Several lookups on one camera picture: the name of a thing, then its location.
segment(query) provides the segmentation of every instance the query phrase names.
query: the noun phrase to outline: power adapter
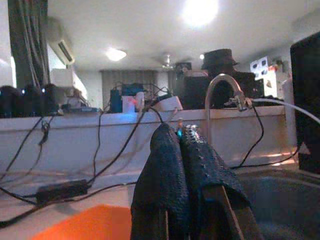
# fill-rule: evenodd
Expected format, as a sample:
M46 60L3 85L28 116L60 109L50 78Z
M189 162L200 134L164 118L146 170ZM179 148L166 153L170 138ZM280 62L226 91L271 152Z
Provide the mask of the power adapter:
M68 181L39 187L35 194L37 204L45 204L50 201L70 199L88 194L87 180Z

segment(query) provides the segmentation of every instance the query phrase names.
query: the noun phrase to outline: black hat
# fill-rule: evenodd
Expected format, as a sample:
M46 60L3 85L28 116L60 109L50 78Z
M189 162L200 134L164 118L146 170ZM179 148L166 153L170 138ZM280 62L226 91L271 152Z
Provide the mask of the black hat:
M237 65L232 57L231 49L219 49L204 54L202 70L207 70L216 65Z

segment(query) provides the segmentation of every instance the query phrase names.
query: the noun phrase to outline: ceiling light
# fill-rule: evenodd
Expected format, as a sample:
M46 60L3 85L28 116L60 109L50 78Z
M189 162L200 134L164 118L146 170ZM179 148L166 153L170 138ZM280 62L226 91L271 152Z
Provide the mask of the ceiling light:
M106 56L114 62L117 62L123 58L125 58L127 56L127 54L124 51L118 50L118 49L114 49L114 48L110 48L107 52L106 52Z
M218 0L186 0L184 20L191 26L200 27L210 23L218 13Z

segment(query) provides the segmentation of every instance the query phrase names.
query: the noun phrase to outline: orange mat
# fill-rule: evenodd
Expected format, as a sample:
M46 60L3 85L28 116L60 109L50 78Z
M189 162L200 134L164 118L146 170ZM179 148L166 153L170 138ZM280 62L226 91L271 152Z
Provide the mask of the orange mat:
M32 240L129 240L130 233L129 208L99 205L48 228Z

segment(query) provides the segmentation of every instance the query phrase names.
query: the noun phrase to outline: faucet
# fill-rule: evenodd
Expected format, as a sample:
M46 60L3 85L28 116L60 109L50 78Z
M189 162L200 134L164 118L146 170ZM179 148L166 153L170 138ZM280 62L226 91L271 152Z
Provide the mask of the faucet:
M244 92L241 90L237 81L226 74L220 74L216 76L209 84L208 90L205 97L205 112L206 112L206 127L207 127L207 141L211 145L211 116L210 116L210 102L212 98L213 91L216 85L221 82L226 81L229 83L233 89L234 97L230 98L230 103L235 103L240 112L247 110L252 107L252 103L249 98L245 98Z

